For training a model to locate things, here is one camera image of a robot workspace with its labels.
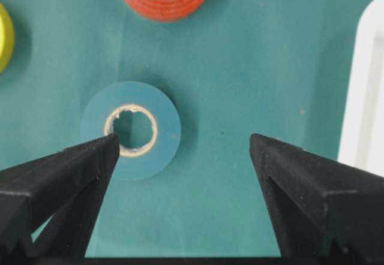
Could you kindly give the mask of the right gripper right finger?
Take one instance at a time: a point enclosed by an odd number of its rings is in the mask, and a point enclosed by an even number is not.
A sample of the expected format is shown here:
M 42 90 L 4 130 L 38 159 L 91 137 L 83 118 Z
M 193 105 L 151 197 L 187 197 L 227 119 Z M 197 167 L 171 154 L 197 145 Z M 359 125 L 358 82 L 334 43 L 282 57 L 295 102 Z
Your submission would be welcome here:
M 383 263 L 383 177 L 261 134 L 250 157 L 283 257 Z

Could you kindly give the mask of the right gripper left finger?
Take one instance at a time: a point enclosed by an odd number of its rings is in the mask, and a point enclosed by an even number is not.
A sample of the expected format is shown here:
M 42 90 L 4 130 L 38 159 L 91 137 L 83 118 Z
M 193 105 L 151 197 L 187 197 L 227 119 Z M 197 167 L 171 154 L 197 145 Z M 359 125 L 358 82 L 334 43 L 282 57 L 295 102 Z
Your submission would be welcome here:
M 109 134 L 1 170 L 1 258 L 84 258 L 118 158 Z

